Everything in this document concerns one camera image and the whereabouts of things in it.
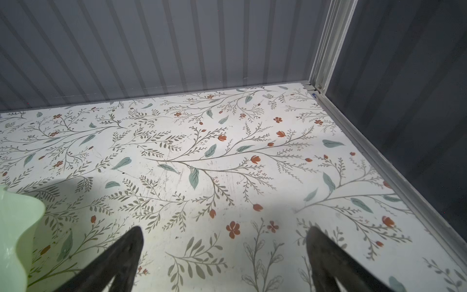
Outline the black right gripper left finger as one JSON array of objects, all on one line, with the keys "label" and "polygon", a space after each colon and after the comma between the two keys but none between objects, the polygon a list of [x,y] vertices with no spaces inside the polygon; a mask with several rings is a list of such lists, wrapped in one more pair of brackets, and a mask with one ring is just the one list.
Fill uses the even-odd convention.
[{"label": "black right gripper left finger", "polygon": [[135,226],[56,290],[102,292],[109,285],[111,292],[130,292],[133,289],[143,246],[142,229]]}]

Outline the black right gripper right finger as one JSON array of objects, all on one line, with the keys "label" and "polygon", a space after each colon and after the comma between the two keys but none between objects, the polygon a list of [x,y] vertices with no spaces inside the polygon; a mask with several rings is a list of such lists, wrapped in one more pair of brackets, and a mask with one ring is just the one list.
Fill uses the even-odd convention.
[{"label": "black right gripper right finger", "polygon": [[307,232],[306,251],[317,292],[391,290],[315,226]]}]

